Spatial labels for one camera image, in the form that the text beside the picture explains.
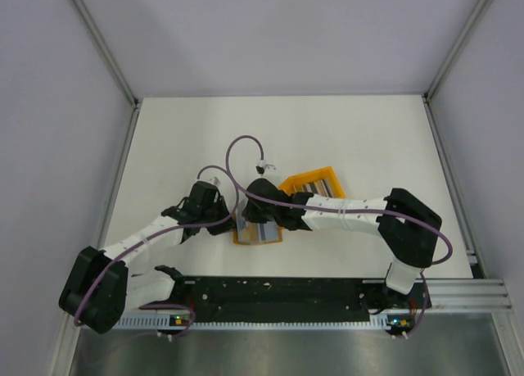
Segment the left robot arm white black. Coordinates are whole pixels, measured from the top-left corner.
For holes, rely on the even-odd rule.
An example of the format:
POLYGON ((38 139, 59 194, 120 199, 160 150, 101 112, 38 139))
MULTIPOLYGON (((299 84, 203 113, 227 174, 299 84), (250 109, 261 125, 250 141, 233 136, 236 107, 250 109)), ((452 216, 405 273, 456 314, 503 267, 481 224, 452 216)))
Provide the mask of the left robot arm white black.
POLYGON ((163 210, 150 224, 102 249, 85 247, 75 259, 58 306, 97 333, 110 331, 121 316, 152 302, 174 308, 186 289, 176 270, 160 263, 171 248, 202 229, 212 235, 234 229, 216 180, 198 180, 179 204, 163 210))

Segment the credit card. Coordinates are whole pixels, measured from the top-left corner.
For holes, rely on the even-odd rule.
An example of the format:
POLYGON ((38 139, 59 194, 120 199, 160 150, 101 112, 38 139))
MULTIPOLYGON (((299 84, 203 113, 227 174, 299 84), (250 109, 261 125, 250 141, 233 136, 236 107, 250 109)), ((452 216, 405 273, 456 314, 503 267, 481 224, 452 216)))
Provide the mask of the credit card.
POLYGON ((249 224, 245 221, 241 213, 236 214, 237 224, 237 241, 239 243, 247 243, 250 239, 249 224))

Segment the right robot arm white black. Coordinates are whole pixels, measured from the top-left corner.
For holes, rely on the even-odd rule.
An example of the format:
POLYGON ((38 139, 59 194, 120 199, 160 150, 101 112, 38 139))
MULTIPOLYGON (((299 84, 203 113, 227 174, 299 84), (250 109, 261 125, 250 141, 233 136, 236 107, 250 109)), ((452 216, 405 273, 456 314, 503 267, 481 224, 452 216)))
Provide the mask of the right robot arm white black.
POLYGON ((246 195, 242 217, 251 223, 273 221, 290 231, 339 229, 381 238, 393 255, 382 286, 390 306, 411 298, 415 280, 433 262, 442 218, 403 188, 382 198, 350 200, 304 191, 287 194, 257 179, 246 195))

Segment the yellow plastic bin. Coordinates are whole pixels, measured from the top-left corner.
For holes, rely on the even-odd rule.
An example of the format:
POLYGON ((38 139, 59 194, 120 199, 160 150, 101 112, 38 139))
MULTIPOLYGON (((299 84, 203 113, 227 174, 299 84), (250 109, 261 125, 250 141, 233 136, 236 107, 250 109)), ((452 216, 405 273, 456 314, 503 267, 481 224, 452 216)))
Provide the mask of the yellow plastic bin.
POLYGON ((346 195, 331 166, 296 174, 278 187, 288 195, 298 192, 314 193, 323 197, 345 198, 346 195))

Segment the yellow leather card holder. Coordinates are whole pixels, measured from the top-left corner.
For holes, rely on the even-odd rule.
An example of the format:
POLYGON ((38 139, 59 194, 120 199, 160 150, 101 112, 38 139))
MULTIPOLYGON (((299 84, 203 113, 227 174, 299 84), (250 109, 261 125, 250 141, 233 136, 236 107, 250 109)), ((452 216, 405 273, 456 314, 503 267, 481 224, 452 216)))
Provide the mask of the yellow leather card holder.
POLYGON ((282 230, 274 222, 249 223, 233 233, 233 243, 243 246, 267 245, 282 242, 282 230))

